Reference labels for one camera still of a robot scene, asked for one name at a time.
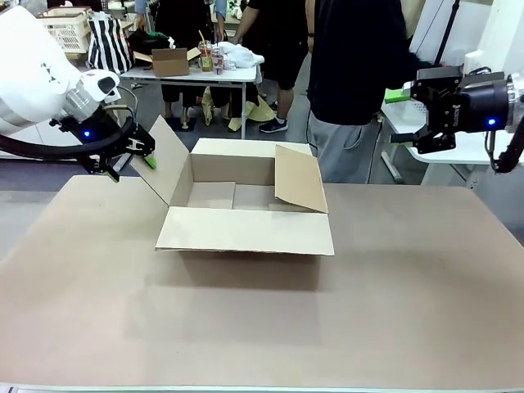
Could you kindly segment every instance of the black shirt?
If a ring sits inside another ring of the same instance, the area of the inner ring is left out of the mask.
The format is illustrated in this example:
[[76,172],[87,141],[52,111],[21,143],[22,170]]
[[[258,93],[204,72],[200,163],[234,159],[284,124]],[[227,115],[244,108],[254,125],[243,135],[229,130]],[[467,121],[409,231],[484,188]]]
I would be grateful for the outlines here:
[[308,98],[321,121],[369,123],[413,74],[400,0],[316,0],[314,30]]
[[284,42],[307,39],[305,0],[250,0],[247,6],[264,13],[271,38]]

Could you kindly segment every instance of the brown table top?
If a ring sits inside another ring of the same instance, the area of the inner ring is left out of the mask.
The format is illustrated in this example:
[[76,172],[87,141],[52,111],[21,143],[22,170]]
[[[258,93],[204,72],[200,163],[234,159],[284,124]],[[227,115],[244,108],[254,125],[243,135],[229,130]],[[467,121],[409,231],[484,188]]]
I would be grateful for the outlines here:
[[0,267],[0,382],[524,386],[524,250],[476,196],[326,194],[335,257],[155,252],[140,178],[71,179]]

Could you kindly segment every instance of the gray pants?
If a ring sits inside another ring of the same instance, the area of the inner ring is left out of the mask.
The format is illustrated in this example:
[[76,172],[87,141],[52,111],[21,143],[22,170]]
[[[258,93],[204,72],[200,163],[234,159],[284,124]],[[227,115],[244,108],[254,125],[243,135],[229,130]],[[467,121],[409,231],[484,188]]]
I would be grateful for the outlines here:
[[318,164],[325,183],[369,183],[379,126],[337,125],[309,117],[309,134],[317,146]]

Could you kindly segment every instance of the black shorts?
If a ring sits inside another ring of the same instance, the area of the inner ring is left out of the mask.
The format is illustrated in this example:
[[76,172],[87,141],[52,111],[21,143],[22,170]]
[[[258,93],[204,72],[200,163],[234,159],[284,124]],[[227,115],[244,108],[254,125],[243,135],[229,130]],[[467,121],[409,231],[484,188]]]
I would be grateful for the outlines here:
[[307,41],[272,45],[269,53],[264,77],[276,80],[282,90],[291,90],[295,87],[300,68],[308,54]]

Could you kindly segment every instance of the black pole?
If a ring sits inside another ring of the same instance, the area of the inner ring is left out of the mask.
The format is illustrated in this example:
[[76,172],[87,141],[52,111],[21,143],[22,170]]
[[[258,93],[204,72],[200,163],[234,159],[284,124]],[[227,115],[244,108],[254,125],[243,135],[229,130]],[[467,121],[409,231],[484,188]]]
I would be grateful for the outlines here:
[[451,30],[453,29],[453,24],[455,22],[455,18],[457,17],[457,12],[459,12],[459,8],[460,8],[460,0],[455,0],[455,3],[453,7],[451,8],[451,15],[449,16],[448,26],[445,28],[444,37],[442,38],[442,43],[440,44],[439,52],[436,55],[436,59],[435,59],[436,67],[440,65],[440,61],[442,60],[442,55],[444,55],[445,46],[448,44],[449,35],[451,34]]

